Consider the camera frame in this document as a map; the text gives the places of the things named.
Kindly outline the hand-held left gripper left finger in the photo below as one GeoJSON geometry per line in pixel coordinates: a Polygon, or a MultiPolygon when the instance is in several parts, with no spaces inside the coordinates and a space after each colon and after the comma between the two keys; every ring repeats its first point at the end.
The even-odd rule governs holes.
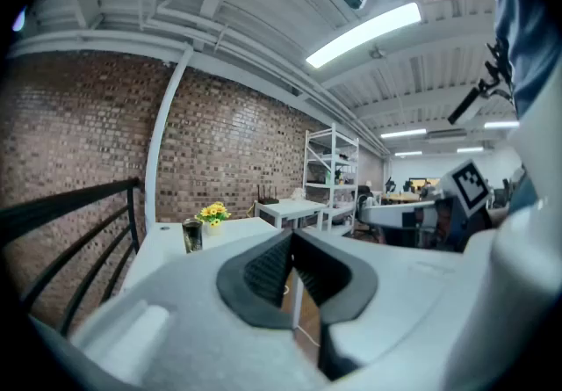
{"type": "Polygon", "coordinates": [[[162,265],[98,308],[70,342],[143,390],[319,390],[328,379],[289,330],[252,327],[220,298],[217,273],[254,235],[162,265]]]}

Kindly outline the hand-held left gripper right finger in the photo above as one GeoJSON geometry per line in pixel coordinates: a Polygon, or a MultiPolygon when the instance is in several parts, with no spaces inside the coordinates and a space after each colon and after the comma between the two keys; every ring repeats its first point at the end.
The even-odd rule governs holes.
{"type": "Polygon", "coordinates": [[[318,362],[297,358],[307,385],[489,385],[496,331],[489,312],[494,233],[461,253],[292,233],[293,266],[317,299],[318,362]]]}

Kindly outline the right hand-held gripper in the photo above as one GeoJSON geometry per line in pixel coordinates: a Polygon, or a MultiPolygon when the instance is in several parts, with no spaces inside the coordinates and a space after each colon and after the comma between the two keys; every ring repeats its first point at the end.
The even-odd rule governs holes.
{"type": "Polygon", "coordinates": [[[472,160],[445,173],[421,202],[357,208],[358,219],[369,226],[417,228],[416,246],[427,250],[462,252],[471,236],[491,227],[486,203],[489,186],[472,160]]]}

